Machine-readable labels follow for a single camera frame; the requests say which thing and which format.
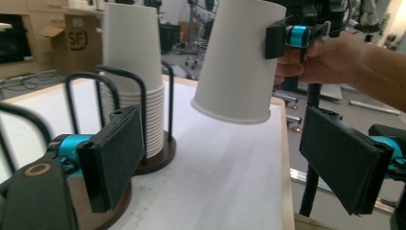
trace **floor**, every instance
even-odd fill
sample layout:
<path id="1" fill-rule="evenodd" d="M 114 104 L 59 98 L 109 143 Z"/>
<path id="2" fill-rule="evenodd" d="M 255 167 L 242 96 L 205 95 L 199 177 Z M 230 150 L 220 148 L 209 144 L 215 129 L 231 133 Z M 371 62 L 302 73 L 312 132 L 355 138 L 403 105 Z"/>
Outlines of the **floor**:
<path id="1" fill-rule="evenodd" d="M 162 56 L 162 60 L 173 65 L 173 70 L 176 76 L 198 81 L 202 63 L 197 63 L 197 65 L 192 69 L 190 63 L 188 65 L 186 64 L 189 55 L 178 55 L 178 52 L 179 51 L 172 51 L 169 54 L 165 54 Z M 57 75 L 53 70 L 4 80 L 0 83 L 1 99 L 4 100 L 37 89 L 45 88 L 61 83 L 63 80 L 64 77 Z M 375 123 L 406 129 L 406 125 L 401 122 L 399 116 L 349 105 L 349 100 L 357 100 L 360 102 L 368 102 L 378 105 L 382 104 L 379 104 L 378 102 L 356 91 L 344 88 L 340 88 L 340 90 L 343 94 L 342 99 L 332 100 L 331 98 L 322 98 L 320 107 L 343 115 L 344 121 L 347 124 L 355 127 L 363 133 L 368 133 L 368 128 Z M 287 105 L 286 113 L 303 118 L 305 116 L 305 93 L 282 93 L 299 99 L 296 104 L 290 103 Z M 299 172 L 305 173 L 307 170 L 307 163 L 299 152 L 301 133 L 295 132 L 292 125 L 288 127 L 290 167 Z M 402 182 L 385 180 L 379 197 L 389 201 L 397 201 L 403 186 L 404 184 Z M 304 184 L 302 182 L 293 181 L 292 189 L 294 211 L 299 212 L 301 198 L 304 192 Z M 390 213 L 375 209 L 371 215 L 362 217 L 349 216 L 337 198 L 335 198 L 334 195 L 324 191 L 319 191 L 317 193 L 311 217 L 336 229 L 390 229 Z"/>

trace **wooden base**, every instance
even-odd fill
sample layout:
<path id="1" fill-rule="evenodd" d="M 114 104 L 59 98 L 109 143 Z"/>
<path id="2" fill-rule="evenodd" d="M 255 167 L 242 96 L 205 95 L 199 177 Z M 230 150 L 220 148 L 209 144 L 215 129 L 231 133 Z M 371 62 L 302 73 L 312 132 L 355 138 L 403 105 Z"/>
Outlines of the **wooden base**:
<path id="1" fill-rule="evenodd" d="M 68 184 L 81 230 L 109 228 L 122 216 L 131 199 L 131 183 L 129 183 L 114 211 L 92 213 L 83 177 L 69 177 Z"/>
<path id="2" fill-rule="evenodd" d="M 171 141 L 168 141 L 168 137 L 168 133 L 164 131 L 164 146 L 161 151 L 148 158 L 146 165 L 140 163 L 134 175 L 154 173 L 163 169 L 172 161 L 176 153 L 176 141 L 173 137 Z"/>

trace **cabinet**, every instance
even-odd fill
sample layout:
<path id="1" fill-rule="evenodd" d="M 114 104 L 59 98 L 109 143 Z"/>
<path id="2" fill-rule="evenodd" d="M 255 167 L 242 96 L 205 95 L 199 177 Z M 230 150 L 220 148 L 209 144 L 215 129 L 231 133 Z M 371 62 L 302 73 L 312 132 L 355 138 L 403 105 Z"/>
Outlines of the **cabinet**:
<path id="1" fill-rule="evenodd" d="M 20 14 L 34 60 L 0 64 L 0 79 L 53 69 L 50 39 L 38 34 L 44 26 L 64 27 L 68 0 L 1 0 L 0 13 Z"/>

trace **human hand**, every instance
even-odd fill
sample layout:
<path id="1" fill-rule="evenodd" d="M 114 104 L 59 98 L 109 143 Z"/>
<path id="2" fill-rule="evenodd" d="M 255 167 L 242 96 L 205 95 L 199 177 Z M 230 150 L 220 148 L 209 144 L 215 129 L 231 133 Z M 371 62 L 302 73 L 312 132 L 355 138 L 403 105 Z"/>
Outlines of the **human hand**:
<path id="1" fill-rule="evenodd" d="M 362 63 L 365 44 L 347 32 L 328 40 L 318 39 L 307 49 L 304 63 L 300 63 L 300 49 L 286 50 L 278 60 L 275 84 L 292 76 L 299 76 L 305 83 L 347 83 Z"/>

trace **sf logo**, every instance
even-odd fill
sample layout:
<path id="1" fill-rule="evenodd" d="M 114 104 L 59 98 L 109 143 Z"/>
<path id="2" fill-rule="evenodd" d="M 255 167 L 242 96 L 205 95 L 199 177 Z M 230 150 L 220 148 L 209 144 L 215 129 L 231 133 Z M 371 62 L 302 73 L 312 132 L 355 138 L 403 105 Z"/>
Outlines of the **sf logo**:
<path id="1" fill-rule="evenodd" d="M 84 50 L 88 43 L 87 32 L 71 32 L 69 36 L 69 45 L 72 51 Z"/>

